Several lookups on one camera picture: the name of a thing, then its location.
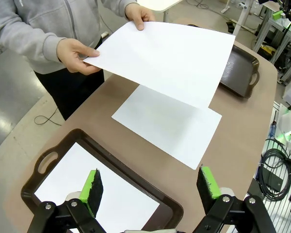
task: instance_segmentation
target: person's right hand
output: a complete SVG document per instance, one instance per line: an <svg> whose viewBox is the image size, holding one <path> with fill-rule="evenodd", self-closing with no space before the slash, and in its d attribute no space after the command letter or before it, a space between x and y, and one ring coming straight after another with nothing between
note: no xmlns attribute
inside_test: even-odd
<svg viewBox="0 0 291 233"><path fill-rule="evenodd" d="M79 53L89 57L99 56L99 51L85 46L76 39L63 39L57 45L57 57L71 73L89 75L100 71L100 68L84 63Z"/></svg>

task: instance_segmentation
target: hoodie zipper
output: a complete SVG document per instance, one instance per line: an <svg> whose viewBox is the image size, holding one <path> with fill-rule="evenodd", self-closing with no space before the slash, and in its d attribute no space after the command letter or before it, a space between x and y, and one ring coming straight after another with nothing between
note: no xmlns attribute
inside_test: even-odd
<svg viewBox="0 0 291 233"><path fill-rule="evenodd" d="M67 0L64 0L66 6L67 6L67 9L68 9L68 12L69 12L69 16L70 16L70 19L71 19L71 24L72 24L72 31L73 31L73 36L75 39L77 39L77 34L76 34L76 31L75 31L75 27L74 27L74 21L73 21L73 15L72 15L72 11L71 11L71 7L68 3Z"/></svg>

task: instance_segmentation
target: person's left hand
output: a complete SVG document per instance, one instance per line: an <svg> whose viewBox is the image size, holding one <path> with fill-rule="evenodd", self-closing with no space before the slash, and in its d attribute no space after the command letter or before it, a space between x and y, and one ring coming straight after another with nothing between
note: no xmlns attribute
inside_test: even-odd
<svg viewBox="0 0 291 233"><path fill-rule="evenodd" d="M136 3L128 4L125 7L125 14L130 21L134 21L136 28L140 31L145 28L144 22L155 21L151 10Z"/></svg>

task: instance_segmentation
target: sheet of paper on table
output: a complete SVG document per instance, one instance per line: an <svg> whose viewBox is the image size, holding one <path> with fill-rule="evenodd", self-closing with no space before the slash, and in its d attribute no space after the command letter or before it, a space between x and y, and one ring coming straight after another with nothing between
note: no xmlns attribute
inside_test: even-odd
<svg viewBox="0 0 291 233"><path fill-rule="evenodd" d="M221 115L140 85L112 116L145 140L196 169Z"/></svg>
<svg viewBox="0 0 291 233"><path fill-rule="evenodd" d="M81 191L91 170L99 169L103 195L97 221L108 233L141 230L159 204L123 180L75 143L35 192L40 201L64 202L69 193Z"/></svg>
<svg viewBox="0 0 291 233"><path fill-rule="evenodd" d="M180 24L129 22L84 61L194 107L208 107L235 36Z"/></svg>

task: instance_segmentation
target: black pants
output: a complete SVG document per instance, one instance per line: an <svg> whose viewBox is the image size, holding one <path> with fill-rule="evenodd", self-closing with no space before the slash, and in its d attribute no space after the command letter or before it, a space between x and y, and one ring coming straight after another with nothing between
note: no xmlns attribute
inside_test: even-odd
<svg viewBox="0 0 291 233"><path fill-rule="evenodd" d="M53 97L65 120L104 82L103 70L88 76L70 73L66 68L50 74L35 74Z"/></svg>

